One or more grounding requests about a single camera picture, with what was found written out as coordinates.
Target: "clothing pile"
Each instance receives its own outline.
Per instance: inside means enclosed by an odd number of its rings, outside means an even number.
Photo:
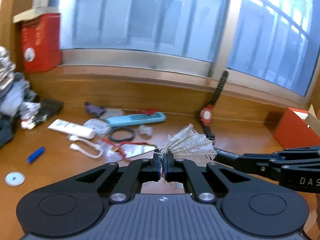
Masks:
[[[37,97],[24,75],[14,73],[15,68],[9,52],[0,47],[0,148],[13,139],[12,125],[19,118],[20,105],[34,102]]]

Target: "metal washer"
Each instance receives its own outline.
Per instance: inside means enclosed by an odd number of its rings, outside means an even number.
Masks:
[[[205,192],[205,193],[201,193],[199,195],[199,198],[203,201],[211,201],[211,200],[214,200],[214,195],[211,193]]]
[[[123,201],[127,198],[127,196],[123,193],[114,193],[111,195],[111,199],[113,201]]]
[[[20,172],[11,172],[5,177],[5,182],[9,186],[19,186],[25,180],[25,176]]]

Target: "cardboard box lid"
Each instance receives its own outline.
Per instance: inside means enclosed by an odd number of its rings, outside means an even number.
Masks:
[[[309,114],[309,112],[306,110],[296,109],[292,107],[289,107],[289,109],[293,111],[297,116],[299,116],[302,120],[305,120]]]
[[[317,118],[313,105],[310,106],[308,111],[308,116],[304,121],[318,136],[320,136],[320,121]]]
[[[13,17],[12,22],[17,23],[21,21],[29,21],[46,13],[58,13],[59,10],[56,7],[34,7],[27,11],[17,14]]]

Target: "wooden surface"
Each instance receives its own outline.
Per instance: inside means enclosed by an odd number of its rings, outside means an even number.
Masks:
[[[81,107],[65,107],[58,117],[79,124],[83,124],[90,118]],[[23,236],[15,215],[15,208],[25,194],[105,163],[103,158],[94,160],[70,150],[68,147],[71,142],[66,139],[65,134],[47,129],[54,119],[50,119],[31,131],[19,128],[14,140],[0,149],[1,240],[16,240]],[[193,123],[195,128],[201,131],[194,117],[169,114],[165,122],[152,125],[154,134],[151,138],[138,136],[135,140],[147,140],[161,146],[166,142],[168,134],[177,133],[189,123]],[[272,136],[275,129],[274,124],[213,120],[212,129],[217,137],[217,147],[238,154],[271,153],[282,149]],[[45,146],[46,152],[29,165],[26,161],[27,157],[41,146]],[[22,185],[10,187],[5,184],[5,176],[12,171],[22,172],[26,176]],[[162,182],[150,183],[143,187],[145,193],[160,193],[161,191],[171,193],[172,188]],[[307,199],[310,210],[315,210],[317,206],[315,194],[304,193],[303,196]]]
[[[320,110],[320,78],[317,78],[315,88],[311,94],[310,100],[308,102],[308,107],[313,105],[315,112],[317,113]]]
[[[166,113],[194,115],[212,97],[211,92],[127,81],[121,77],[53,73],[28,74],[26,78],[42,98],[50,97],[73,106],[89,101],[109,108],[158,108]],[[213,116],[278,123],[285,110],[285,107],[221,95]]]
[[[23,71],[21,50],[21,24],[13,24],[12,18],[32,8],[32,0],[2,0],[0,9],[0,46],[10,51],[10,59],[17,71]]]

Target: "black rubber ring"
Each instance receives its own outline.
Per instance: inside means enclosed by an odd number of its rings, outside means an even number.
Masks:
[[[129,138],[124,138],[124,139],[120,139],[120,140],[118,140],[118,139],[114,139],[113,137],[112,137],[112,135],[115,133],[115,132],[117,132],[117,131],[128,131],[128,132],[130,132],[130,133],[132,133],[132,136],[131,137],[129,137]],[[135,138],[135,133],[134,133],[134,130],[132,130],[131,128],[129,128],[129,127],[116,127],[116,128],[113,128],[110,132],[109,132],[109,139],[110,139],[110,141],[113,141],[113,142],[125,142],[125,141],[128,141],[128,142],[130,142],[130,141],[132,141],[134,138]]]

